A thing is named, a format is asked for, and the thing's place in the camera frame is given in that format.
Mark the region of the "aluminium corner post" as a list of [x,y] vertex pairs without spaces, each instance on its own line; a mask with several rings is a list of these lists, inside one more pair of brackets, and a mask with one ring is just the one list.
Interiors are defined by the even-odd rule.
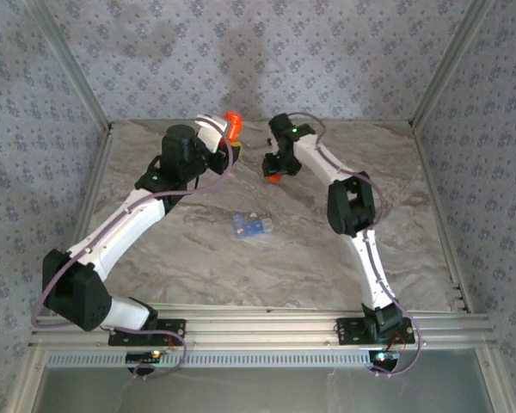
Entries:
[[414,132],[420,131],[428,115],[440,99],[444,87],[451,79],[461,59],[473,41],[482,21],[495,0],[470,0],[447,48],[436,66],[433,76],[421,94],[408,123]]
[[44,0],[23,0],[94,123],[109,130],[108,118]]

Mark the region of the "aluminium frame bar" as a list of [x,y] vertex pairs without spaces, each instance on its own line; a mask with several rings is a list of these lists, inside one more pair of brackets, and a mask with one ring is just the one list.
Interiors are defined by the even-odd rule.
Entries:
[[494,413],[516,413],[515,391],[500,350],[483,346],[476,356]]
[[46,368],[47,352],[31,348],[21,361],[5,413],[31,413]]

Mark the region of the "orange pill bottle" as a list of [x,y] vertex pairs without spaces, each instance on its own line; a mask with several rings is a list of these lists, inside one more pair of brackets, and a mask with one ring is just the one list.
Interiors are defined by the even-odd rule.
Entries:
[[243,127],[243,117],[237,111],[228,110],[225,112],[224,118],[229,123],[227,138],[231,143],[236,142]]

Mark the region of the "aluminium mounting rail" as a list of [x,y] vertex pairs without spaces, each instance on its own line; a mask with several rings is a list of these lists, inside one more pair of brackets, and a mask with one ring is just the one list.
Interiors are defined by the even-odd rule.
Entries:
[[[335,321],[351,311],[226,306],[165,306],[161,318],[187,321],[185,340],[194,350],[338,349]],[[414,344],[391,343],[377,348],[425,350],[481,348],[495,345],[487,315],[418,311]]]

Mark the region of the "grey metal sheet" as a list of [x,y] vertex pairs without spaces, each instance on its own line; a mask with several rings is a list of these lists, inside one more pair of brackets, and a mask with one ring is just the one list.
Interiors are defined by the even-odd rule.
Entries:
[[479,381],[352,369],[49,370],[33,413],[494,413]]

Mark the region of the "right circuit board with LED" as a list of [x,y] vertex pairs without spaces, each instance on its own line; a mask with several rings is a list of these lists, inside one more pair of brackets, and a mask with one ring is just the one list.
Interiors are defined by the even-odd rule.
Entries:
[[390,363],[397,363],[400,357],[398,351],[392,350],[370,350],[369,356],[373,364],[378,364],[381,366]]

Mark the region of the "translucent blue pill organizer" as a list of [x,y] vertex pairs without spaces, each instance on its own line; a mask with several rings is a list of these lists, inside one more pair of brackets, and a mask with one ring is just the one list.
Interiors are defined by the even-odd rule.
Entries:
[[256,213],[238,213],[232,217],[233,231],[237,238],[256,237],[273,230],[273,221],[270,218],[260,218]]

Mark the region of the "circuit board with led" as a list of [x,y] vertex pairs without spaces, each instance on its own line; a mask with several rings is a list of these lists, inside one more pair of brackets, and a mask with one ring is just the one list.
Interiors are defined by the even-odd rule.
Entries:
[[126,364],[157,364],[163,356],[160,350],[130,351],[126,353]]
[[390,363],[397,363],[400,357],[398,351],[392,350],[370,350],[369,356],[373,364],[378,364],[381,366]]

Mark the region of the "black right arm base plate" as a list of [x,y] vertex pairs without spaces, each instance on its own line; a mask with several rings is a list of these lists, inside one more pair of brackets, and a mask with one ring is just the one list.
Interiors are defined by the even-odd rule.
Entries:
[[335,321],[335,332],[340,345],[414,344],[415,332],[411,320],[405,317],[396,327],[378,332],[373,321],[365,317],[341,317]]

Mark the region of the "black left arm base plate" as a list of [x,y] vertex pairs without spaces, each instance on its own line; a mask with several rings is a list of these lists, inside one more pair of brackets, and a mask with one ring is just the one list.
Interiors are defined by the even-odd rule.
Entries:
[[187,321],[181,318],[159,318],[144,325],[142,334],[113,330],[107,344],[113,347],[181,347]]

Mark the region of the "left circuit board with LED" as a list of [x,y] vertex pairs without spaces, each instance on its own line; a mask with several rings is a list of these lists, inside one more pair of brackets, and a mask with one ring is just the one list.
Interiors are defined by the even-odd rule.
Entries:
[[130,351],[126,353],[126,364],[157,364],[163,356],[160,350]]

